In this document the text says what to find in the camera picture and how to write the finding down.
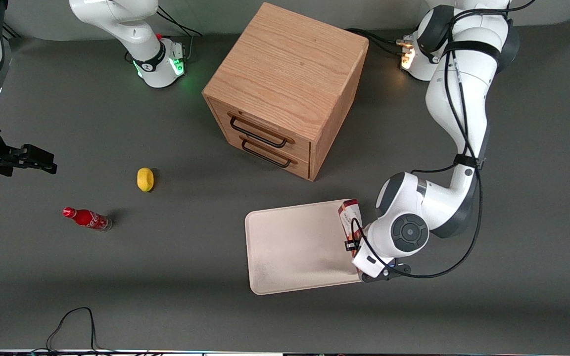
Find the lemon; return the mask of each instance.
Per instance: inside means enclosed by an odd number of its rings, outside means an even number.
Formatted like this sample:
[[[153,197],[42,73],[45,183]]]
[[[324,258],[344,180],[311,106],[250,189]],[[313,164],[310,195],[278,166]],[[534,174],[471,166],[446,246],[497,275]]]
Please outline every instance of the lemon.
[[[153,172],[148,168],[140,168],[138,171],[138,188],[147,192],[153,189]]]

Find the red bottle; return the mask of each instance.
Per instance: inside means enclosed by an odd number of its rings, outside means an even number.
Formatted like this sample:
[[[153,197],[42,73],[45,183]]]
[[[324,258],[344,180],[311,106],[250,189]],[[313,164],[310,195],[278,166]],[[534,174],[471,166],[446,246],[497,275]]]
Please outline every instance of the red bottle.
[[[107,231],[113,226],[111,219],[87,209],[76,210],[73,208],[63,209],[63,216],[74,220],[82,227],[93,228],[93,230]]]

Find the drawer handle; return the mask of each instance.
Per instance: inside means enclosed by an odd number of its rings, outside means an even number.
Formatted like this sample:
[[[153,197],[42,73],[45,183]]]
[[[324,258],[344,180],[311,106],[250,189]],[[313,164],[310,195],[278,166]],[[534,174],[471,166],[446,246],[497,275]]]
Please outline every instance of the drawer handle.
[[[247,147],[245,146],[245,144],[247,144],[247,140],[243,140],[243,142],[242,142],[242,144],[241,144],[241,148],[242,148],[244,151],[246,151],[247,153],[249,153],[249,154],[251,154],[251,155],[253,155],[253,156],[256,156],[256,157],[258,157],[258,158],[261,158],[262,160],[266,160],[267,162],[270,162],[270,163],[273,164],[273,165],[276,165],[276,166],[278,166],[278,167],[280,167],[280,168],[287,168],[287,167],[289,167],[289,164],[291,164],[291,160],[287,160],[287,162],[285,162],[284,164],[281,164],[281,163],[279,163],[279,162],[276,162],[275,160],[272,160],[271,158],[268,158],[268,157],[266,157],[266,156],[263,156],[263,155],[261,155],[261,154],[258,153],[258,152],[252,151],[251,149],[247,148]]]
[[[251,133],[248,130],[245,130],[245,129],[242,129],[242,128],[236,126],[235,125],[236,120],[237,120],[237,118],[235,116],[233,116],[233,118],[230,119],[230,126],[232,126],[233,129],[235,129],[236,131],[239,131],[240,133],[244,133],[253,139],[257,139],[260,142],[263,142],[264,144],[268,144],[274,148],[283,148],[285,146],[285,144],[287,143],[287,139],[283,139],[283,142],[281,142],[281,143],[271,142],[271,140],[264,139],[261,136],[256,135],[255,133]]]

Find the wooden drawer cabinet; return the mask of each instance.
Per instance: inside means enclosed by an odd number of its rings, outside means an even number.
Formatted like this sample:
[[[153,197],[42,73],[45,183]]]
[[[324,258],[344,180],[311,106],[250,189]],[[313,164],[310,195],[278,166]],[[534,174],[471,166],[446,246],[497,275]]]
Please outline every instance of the wooden drawer cabinet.
[[[263,3],[202,94],[228,143],[314,180],[351,108],[368,46]]]

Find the gray tabletop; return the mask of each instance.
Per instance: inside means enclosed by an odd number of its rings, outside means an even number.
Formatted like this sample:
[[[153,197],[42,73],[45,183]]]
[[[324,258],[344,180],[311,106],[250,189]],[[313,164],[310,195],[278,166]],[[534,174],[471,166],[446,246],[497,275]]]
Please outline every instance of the gray tabletop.
[[[0,349],[41,347],[66,311],[89,306],[113,349],[570,354],[570,23],[520,30],[518,58],[488,95],[484,217],[466,263],[433,280],[264,297],[247,281],[248,212],[358,198],[369,223],[389,176],[450,164],[428,84],[371,47],[308,182],[229,146],[208,111],[200,92],[235,36],[197,38],[188,74],[165,89],[141,82],[118,41],[15,43],[4,138],[53,152],[59,171],[0,178]],[[136,187],[141,167],[156,169],[150,194]],[[116,226],[80,228],[65,206]],[[447,268],[471,230],[405,261]],[[86,348],[88,333],[73,315],[55,347]]]

